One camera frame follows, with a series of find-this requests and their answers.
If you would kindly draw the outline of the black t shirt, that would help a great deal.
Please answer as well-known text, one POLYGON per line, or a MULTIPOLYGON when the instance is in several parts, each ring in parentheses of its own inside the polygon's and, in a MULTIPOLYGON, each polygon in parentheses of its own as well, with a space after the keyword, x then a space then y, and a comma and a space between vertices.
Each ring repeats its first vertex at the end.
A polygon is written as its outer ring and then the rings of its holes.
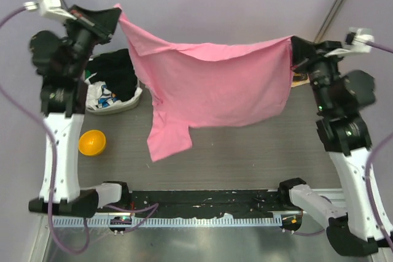
POLYGON ((138 79, 128 49, 102 53, 89 61, 85 70, 91 74, 88 78, 91 83, 104 82, 120 101, 134 96, 138 79))

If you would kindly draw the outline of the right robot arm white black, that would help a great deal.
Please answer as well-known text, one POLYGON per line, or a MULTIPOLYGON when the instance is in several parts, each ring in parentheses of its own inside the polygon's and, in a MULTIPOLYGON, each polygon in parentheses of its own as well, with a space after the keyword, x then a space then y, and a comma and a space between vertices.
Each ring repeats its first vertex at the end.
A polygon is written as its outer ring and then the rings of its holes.
POLYGON ((313 217, 341 256, 375 256, 392 247, 392 223, 372 166, 377 148, 360 114, 376 101, 375 81, 361 70, 343 75, 338 67, 348 55, 369 53, 373 40, 363 29, 348 33, 344 42, 291 38, 295 72, 309 77, 317 133, 338 173, 346 205, 334 206, 299 178, 279 184, 277 201, 285 210, 297 207, 313 217))

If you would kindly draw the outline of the grey laundry basket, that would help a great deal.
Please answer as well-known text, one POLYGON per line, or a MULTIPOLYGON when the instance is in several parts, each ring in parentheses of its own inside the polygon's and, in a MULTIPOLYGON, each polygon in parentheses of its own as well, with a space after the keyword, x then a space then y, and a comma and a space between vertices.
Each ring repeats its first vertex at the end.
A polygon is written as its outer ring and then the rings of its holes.
POLYGON ((88 85, 86 109, 94 115, 110 115, 135 108, 142 88, 127 49, 91 58, 85 70, 88 85))

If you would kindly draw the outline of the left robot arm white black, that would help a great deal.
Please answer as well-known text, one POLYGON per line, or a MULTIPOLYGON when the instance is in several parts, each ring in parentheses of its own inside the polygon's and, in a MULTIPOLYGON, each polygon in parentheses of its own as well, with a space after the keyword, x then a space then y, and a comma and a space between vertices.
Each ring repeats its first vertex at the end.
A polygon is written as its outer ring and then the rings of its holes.
POLYGON ((78 179, 79 136, 88 90, 82 74, 94 47, 111 41, 121 13, 118 7, 94 11, 74 5, 62 22, 64 37, 40 31, 30 40, 32 64, 42 77, 43 117, 38 122, 47 133, 44 179, 39 196, 29 201, 30 212, 91 218, 108 204, 117 212, 130 207, 126 183, 81 188, 78 179))

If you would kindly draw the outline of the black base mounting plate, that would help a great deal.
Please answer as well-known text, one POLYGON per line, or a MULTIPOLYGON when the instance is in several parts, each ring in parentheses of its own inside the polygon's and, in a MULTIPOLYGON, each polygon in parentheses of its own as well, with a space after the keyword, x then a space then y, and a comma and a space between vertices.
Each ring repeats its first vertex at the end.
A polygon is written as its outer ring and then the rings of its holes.
POLYGON ((273 212, 299 211, 270 190, 158 190, 131 191, 115 207, 138 210, 158 204, 153 218, 234 218, 269 217, 273 212))

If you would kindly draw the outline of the black floral rectangular plate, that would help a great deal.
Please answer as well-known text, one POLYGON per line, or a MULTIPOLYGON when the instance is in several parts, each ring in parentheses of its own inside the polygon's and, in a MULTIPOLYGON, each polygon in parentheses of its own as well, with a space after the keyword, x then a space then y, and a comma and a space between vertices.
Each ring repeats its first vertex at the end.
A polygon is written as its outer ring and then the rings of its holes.
POLYGON ((291 87, 299 87, 309 83, 309 77, 305 73, 294 73, 291 87))

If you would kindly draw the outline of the orange plastic bowl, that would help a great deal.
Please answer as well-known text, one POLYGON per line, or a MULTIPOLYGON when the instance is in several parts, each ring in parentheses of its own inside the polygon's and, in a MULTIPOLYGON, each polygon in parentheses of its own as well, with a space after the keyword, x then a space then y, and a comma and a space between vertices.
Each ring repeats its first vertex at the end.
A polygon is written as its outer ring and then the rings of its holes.
POLYGON ((106 148, 107 140, 104 133, 97 129, 89 130, 79 139, 79 152, 85 156, 98 156, 106 148))

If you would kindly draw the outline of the white printed t shirt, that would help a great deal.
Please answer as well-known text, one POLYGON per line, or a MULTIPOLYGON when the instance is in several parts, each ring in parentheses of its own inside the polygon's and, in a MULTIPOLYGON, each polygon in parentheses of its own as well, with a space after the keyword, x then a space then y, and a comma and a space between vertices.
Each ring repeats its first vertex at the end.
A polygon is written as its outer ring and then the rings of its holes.
POLYGON ((104 82, 89 84, 86 98, 86 111, 95 115, 110 115, 135 108, 139 104, 142 88, 137 86, 134 96, 121 101, 107 88, 104 82))

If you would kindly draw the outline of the pink t shirt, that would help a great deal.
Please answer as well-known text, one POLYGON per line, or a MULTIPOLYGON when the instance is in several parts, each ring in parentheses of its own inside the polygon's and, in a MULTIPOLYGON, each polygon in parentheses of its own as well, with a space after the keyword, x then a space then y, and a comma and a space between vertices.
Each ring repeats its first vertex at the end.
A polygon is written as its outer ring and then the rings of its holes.
POLYGON ((292 86, 290 37, 247 45, 176 44, 119 25, 134 72, 150 91, 152 161, 191 148, 190 128, 246 126, 279 115, 292 86))

